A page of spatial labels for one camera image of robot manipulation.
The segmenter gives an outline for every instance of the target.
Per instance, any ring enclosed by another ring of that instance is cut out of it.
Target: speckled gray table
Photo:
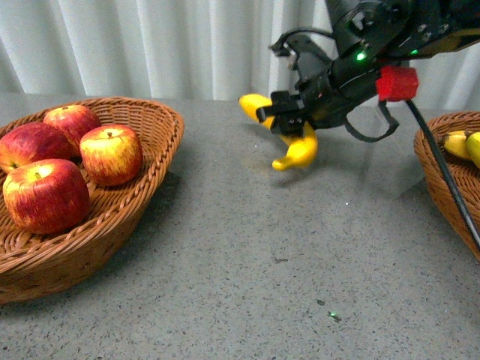
[[[2,94],[1,124],[74,100]],[[185,134],[138,228],[87,281],[0,307],[0,359],[480,359],[480,267],[406,107],[377,144],[317,131],[310,168],[275,172],[284,144],[235,102],[163,102]]]

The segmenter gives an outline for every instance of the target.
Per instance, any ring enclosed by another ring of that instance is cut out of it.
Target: woven basket
[[[103,97],[69,104],[89,107],[103,125],[132,127],[142,143],[143,168],[126,184],[101,187],[89,180],[79,163],[90,191],[91,211],[79,226],[62,235],[40,236],[21,231],[11,220],[1,196],[0,305],[66,290],[105,264],[134,231],[183,137],[182,117],[157,101]],[[19,125],[43,120],[51,109],[0,128],[0,137]],[[2,186],[6,175],[0,173]]]
[[[440,144],[441,137],[450,131],[480,131],[480,112],[445,114],[431,119],[427,124],[437,143]],[[480,261],[480,251],[458,211],[423,131],[419,130],[415,134],[413,147],[425,172],[427,189],[433,201],[455,232],[473,252],[475,258]],[[477,229],[480,230],[480,169],[472,161],[462,160],[449,154],[441,145],[440,148]]]

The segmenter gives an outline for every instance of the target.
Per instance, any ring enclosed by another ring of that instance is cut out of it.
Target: white curtain
[[[236,100],[291,89],[268,49],[323,0],[0,0],[0,92]],[[314,37],[327,53],[332,40]],[[480,110],[480,44],[413,61],[419,107]]]

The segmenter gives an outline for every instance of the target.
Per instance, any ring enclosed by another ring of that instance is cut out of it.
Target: yellow banana
[[[459,158],[472,160],[467,151],[467,134],[465,130],[456,130],[447,133],[442,138],[443,148]]]
[[[257,109],[260,107],[269,107],[272,100],[261,94],[246,94],[238,99],[241,108],[255,122],[260,122],[257,118]],[[261,125],[270,130],[273,117],[268,117]],[[292,167],[308,167],[317,156],[318,138],[315,130],[310,124],[305,122],[304,136],[284,136],[280,138],[288,145],[288,150],[284,157],[275,159],[271,166],[277,171],[288,170]]]
[[[467,134],[466,150],[468,151],[473,163],[480,168],[480,132]]]

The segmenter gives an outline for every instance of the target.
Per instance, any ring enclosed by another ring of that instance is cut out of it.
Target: red apple
[[[71,145],[65,135],[43,122],[20,125],[0,139],[0,167],[6,173],[43,159],[71,157]]]
[[[45,159],[11,171],[3,184],[5,205],[22,230],[53,234],[82,221],[90,209],[80,169],[65,159]]]
[[[43,122],[59,129],[73,147],[73,156],[80,156],[80,140],[90,130],[101,126],[97,114],[83,105],[68,105],[50,110]]]
[[[143,165],[140,138],[134,129],[122,124],[90,130],[80,141],[80,154],[88,176],[99,185],[124,184]]]

